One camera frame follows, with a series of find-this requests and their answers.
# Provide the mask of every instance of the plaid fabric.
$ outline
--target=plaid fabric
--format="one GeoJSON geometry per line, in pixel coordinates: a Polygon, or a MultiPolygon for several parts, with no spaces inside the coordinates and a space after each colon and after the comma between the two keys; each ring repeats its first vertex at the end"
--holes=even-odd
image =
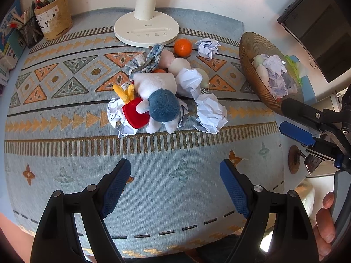
{"type": "Polygon", "coordinates": [[[143,54],[139,54],[129,61],[126,66],[130,68],[129,78],[132,81],[135,73],[150,73],[157,68],[160,61],[164,46],[161,44],[155,45],[147,55],[146,59],[143,54]]]}

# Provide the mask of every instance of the pink plush ball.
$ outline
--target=pink plush ball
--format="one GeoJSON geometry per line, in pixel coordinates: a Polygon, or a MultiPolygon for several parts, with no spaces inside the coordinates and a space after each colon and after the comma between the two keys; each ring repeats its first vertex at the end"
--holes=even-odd
{"type": "Polygon", "coordinates": [[[161,69],[166,69],[171,66],[174,59],[175,59],[174,54],[171,53],[169,50],[164,49],[161,52],[161,57],[160,57],[160,62],[158,64],[158,67],[161,69]]]}

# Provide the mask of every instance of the striped border pattern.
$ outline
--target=striped border pattern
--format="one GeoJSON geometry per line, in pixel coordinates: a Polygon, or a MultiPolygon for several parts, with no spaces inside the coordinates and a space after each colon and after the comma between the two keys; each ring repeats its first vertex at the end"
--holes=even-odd
{"type": "Polygon", "coordinates": [[[191,149],[231,143],[278,132],[276,122],[227,126],[216,135],[198,130],[174,134],[146,133],[119,139],[116,136],[81,137],[75,139],[5,140],[5,153],[39,157],[120,156],[191,149]]]}
{"type": "MultiPolygon", "coordinates": [[[[103,28],[96,28],[96,29],[90,29],[90,30],[82,30],[82,31],[78,31],[78,32],[74,32],[71,34],[66,34],[58,39],[55,39],[53,41],[47,41],[47,42],[43,42],[40,44],[37,44],[36,46],[34,46],[29,54],[35,53],[39,50],[42,50],[44,48],[47,48],[49,46],[55,45],[55,44],[59,44],[65,41],[71,41],[73,39],[77,39],[77,38],[81,38],[81,37],[87,37],[87,36],[94,36],[94,35],[100,35],[100,34],[108,34],[111,32],[114,32],[114,26],[110,25],[107,27],[103,27],[103,28]]],[[[226,37],[222,37],[219,35],[215,35],[215,34],[211,34],[205,31],[198,31],[198,30],[192,30],[192,29],[186,29],[186,28],[180,28],[179,29],[179,33],[183,34],[183,35],[190,35],[190,36],[197,36],[197,37],[201,37],[201,38],[213,38],[216,39],[218,41],[221,41],[222,43],[226,43],[229,45],[233,45],[236,47],[239,47],[239,43],[237,41],[234,41],[230,38],[226,38],[226,37]]]]}
{"type": "Polygon", "coordinates": [[[55,44],[59,44],[59,43],[65,42],[65,41],[71,41],[73,39],[87,37],[87,36],[108,34],[110,32],[114,32],[113,25],[107,26],[107,27],[102,27],[102,28],[91,29],[91,30],[82,30],[82,31],[73,32],[71,34],[66,34],[64,36],[61,36],[60,38],[55,39],[53,41],[47,41],[47,42],[37,44],[36,46],[34,46],[30,50],[29,54],[32,54],[32,53],[37,52],[43,48],[46,48],[46,47],[49,47],[49,46],[52,46],[55,44]]]}

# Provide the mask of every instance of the screw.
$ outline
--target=screw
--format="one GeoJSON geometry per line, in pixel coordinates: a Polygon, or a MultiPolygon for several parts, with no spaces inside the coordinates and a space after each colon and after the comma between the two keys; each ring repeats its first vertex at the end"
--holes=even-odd
{"type": "Polygon", "coordinates": [[[297,197],[297,193],[294,190],[289,191],[289,195],[293,198],[297,197]]]}
{"type": "Polygon", "coordinates": [[[254,189],[256,192],[262,192],[262,191],[263,191],[263,187],[260,186],[260,185],[256,185],[255,187],[253,187],[253,189],[254,189]]]}
{"type": "Polygon", "coordinates": [[[54,193],[52,193],[52,195],[56,198],[59,195],[61,195],[61,191],[60,190],[56,190],[56,191],[54,191],[54,193]]]}
{"type": "Polygon", "coordinates": [[[89,192],[92,192],[92,191],[95,191],[95,190],[96,190],[96,188],[97,188],[97,186],[96,186],[96,185],[91,184],[91,185],[89,185],[89,186],[87,187],[87,190],[88,190],[89,192]]]}

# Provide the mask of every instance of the black mesh pen holder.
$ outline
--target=black mesh pen holder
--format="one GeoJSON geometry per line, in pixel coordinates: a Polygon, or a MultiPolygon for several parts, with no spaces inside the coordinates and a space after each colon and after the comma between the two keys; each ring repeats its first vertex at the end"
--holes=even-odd
{"type": "Polygon", "coordinates": [[[36,20],[36,16],[33,16],[18,31],[20,33],[21,38],[27,44],[28,48],[32,48],[44,37],[43,33],[41,32],[40,26],[36,20]]]}

